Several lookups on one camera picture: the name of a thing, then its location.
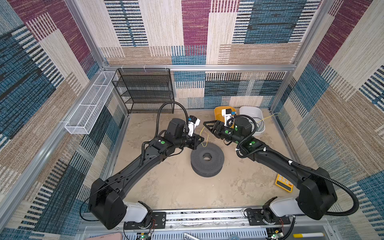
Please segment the dark grey cable spool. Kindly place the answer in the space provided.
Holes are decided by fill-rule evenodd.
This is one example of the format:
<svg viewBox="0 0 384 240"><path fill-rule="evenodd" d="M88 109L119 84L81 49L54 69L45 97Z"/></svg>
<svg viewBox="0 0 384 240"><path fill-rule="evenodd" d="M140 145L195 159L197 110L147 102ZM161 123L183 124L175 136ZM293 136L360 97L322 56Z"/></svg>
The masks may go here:
<svg viewBox="0 0 384 240"><path fill-rule="evenodd" d="M204 178L216 176L223 168L225 155L222 149L212 143L198 146L191 153L191 166L196 174Z"/></svg>

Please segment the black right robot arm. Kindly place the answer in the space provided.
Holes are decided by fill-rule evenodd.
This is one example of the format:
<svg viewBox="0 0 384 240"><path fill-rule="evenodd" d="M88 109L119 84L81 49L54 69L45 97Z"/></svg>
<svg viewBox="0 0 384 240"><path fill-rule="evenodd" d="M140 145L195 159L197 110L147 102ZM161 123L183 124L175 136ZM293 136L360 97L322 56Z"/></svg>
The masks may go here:
<svg viewBox="0 0 384 240"><path fill-rule="evenodd" d="M206 121L203 125L216 138L236 143L239 158L248 158L272 169L299 190L297 197L286 199L273 197L263 205L262 214L267 224L275 223L278 218L289 215L305 215L313 220L320 220L324 215L349 216L359 209L357 196L348 187L332 179L325 169L314 170L301 165L256 139L253 135L258 125L252 117L238 115L232 117L229 122ZM330 211L338 200L335 186L352 198L353 205L349 210Z"/></svg>

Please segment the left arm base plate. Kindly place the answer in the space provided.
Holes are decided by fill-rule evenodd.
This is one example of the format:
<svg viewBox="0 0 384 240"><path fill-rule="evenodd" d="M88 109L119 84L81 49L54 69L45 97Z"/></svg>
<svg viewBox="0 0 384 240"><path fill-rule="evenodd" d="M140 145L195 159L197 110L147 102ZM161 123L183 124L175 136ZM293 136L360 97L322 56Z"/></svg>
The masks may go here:
<svg viewBox="0 0 384 240"><path fill-rule="evenodd" d="M167 213L166 212L154 212L149 213L140 223L125 222L124 230L144 230L150 229L164 229L166 227Z"/></svg>

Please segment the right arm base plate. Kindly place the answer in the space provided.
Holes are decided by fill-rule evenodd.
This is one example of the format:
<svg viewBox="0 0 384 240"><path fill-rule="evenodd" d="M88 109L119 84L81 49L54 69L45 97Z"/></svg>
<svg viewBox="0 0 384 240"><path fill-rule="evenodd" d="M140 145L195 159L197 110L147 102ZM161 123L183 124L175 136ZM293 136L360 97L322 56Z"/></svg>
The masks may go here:
<svg viewBox="0 0 384 240"><path fill-rule="evenodd" d="M243 211L245 218L248 220L250 226L266 226L266 225L284 225L289 226L291 224L291 220L289 217L279 217L271 222L268 222L264 219L264 215L262 214L262 209L252 209L246 208Z"/></svg>

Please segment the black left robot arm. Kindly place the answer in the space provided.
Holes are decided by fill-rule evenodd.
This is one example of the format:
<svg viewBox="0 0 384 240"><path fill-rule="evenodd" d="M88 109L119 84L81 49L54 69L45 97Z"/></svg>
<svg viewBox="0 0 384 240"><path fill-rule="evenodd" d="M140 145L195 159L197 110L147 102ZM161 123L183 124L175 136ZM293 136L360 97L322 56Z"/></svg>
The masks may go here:
<svg viewBox="0 0 384 240"><path fill-rule="evenodd" d="M200 119L185 115L185 119L173 118L166 130L156 131L152 140L142 143L141 154L115 175L92 183L87 209L108 230L121 222L137 223L141 228L153 227L153 210L144 202L124 202L132 187L152 168L166 158L175 155L175 150L196 150L204 138L195 133Z"/></svg>

